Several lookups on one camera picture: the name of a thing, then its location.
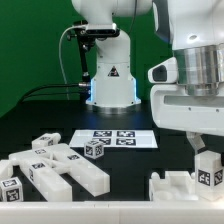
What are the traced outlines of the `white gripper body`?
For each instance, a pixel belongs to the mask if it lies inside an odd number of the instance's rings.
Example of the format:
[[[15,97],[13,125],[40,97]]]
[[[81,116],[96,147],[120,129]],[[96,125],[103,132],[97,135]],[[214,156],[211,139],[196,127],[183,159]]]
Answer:
[[[160,128],[224,136],[224,83],[216,96],[188,96],[175,84],[154,85],[151,111]]]

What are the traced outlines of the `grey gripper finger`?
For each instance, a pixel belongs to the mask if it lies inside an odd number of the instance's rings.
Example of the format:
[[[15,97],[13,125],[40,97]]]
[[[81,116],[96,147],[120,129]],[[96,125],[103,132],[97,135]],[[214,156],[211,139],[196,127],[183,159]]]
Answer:
[[[201,137],[201,133],[187,132],[186,137],[195,153],[198,153],[200,149],[205,147],[204,141]]]

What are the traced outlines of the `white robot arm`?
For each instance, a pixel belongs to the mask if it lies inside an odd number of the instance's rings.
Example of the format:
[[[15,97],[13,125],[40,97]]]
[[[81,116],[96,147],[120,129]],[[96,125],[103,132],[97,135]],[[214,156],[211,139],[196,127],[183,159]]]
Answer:
[[[160,128],[184,131],[195,150],[203,134],[224,136],[224,0],[71,0],[86,22],[80,35],[97,46],[97,72],[87,103],[128,108],[136,97],[130,38],[113,22],[152,11],[155,32],[173,56],[152,67],[152,118]]]

